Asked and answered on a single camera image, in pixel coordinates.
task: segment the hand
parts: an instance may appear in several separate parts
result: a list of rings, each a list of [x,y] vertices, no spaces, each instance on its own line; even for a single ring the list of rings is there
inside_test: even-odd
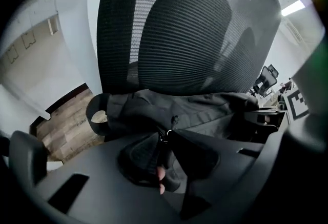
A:
[[[165,170],[162,167],[157,167],[157,176],[159,181],[161,181],[165,177]],[[159,184],[159,193],[163,194],[165,191],[165,187],[162,183]]]

